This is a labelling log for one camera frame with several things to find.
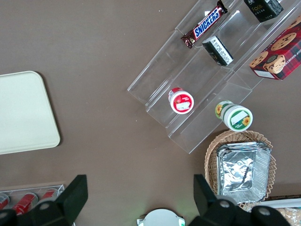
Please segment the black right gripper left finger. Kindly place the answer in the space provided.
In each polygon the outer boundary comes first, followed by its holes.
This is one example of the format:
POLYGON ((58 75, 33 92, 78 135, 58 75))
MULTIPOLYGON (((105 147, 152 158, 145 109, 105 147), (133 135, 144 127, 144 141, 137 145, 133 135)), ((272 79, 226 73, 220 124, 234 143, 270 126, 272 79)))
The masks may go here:
POLYGON ((77 175, 55 201, 45 201, 29 212, 1 210, 2 226, 71 226, 88 200, 87 176, 77 175))

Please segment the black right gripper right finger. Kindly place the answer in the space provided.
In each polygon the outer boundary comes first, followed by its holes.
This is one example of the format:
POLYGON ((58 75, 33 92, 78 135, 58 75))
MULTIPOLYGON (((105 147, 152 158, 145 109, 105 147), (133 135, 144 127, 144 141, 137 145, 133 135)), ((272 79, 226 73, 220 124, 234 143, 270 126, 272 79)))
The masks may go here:
POLYGON ((217 198, 202 174, 193 178, 193 195, 199 215, 190 226, 289 226, 276 209, 255 206, 250 212, 242 210, 229 198, 217 198))

